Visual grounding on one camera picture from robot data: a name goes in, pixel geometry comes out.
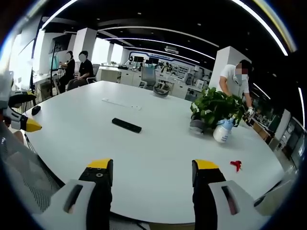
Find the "hand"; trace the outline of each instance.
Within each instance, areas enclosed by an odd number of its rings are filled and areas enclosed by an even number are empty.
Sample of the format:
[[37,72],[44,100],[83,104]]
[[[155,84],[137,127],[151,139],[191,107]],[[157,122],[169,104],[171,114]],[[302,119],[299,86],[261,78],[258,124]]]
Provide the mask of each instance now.
[[248,108],[248,113],[249,113],[249,115],[253,115],[253,113],[254,113],[253,107]]

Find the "mesh chair back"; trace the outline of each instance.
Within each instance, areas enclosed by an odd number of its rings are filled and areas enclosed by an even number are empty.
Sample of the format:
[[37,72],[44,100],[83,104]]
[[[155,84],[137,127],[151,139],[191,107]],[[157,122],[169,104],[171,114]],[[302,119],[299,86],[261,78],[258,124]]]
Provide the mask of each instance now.
[[94,77],[96,77],[96,74],[99,70],[100,65],[99,64],[93,64],[93,72],[94,72]]
[[46,210],[59,185],[38,155],[21,143],[3,122],[0,122],[0,158],[13,189],[28,211],[33,214]]
[[142,67],[142,81],[147,82],[147,86],[153,87],[156,82],[155,69],[151,67]]

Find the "person in black shirt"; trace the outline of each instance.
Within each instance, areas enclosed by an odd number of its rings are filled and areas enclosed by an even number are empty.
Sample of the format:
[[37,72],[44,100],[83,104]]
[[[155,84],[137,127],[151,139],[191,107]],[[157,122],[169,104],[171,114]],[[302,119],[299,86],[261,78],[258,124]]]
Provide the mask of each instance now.
[[87,85],[86,79],[94,76],[93,65],[91,61],[87,59],[87,57],[88,52],[85,50],[79,54],[79,60],[81,61],[79,77],[68,83],[67,90],[72,90],[79,86]]
[[68,84],[68,82],[72,79],[74,79],[75,74],[75,60],[73,59],[73,55],[71,51],[68,51],[66,53],[66,63],[60,62],[59,64],[65,69],[65,75],[59,79],[59,92],[64,93],[65,92],[65,86]]

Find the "red toy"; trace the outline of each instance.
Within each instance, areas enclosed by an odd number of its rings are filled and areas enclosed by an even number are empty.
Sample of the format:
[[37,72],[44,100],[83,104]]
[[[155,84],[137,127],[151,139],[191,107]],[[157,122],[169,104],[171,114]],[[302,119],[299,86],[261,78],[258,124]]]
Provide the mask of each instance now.
[[236,166],[236,172],[238,172],[241,169],[242,162],[241,161],[231,161],[230,164]]

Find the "spray bottle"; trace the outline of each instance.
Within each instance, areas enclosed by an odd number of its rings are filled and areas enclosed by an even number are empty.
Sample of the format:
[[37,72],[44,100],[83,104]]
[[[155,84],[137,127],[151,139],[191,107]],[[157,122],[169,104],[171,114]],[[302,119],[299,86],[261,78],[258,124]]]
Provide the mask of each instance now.
[[228,139],[230,131],[234,126],[234,119],[224,119],[217,122],[217,127],[213,132],[214,139],[219,143],[225,143]]

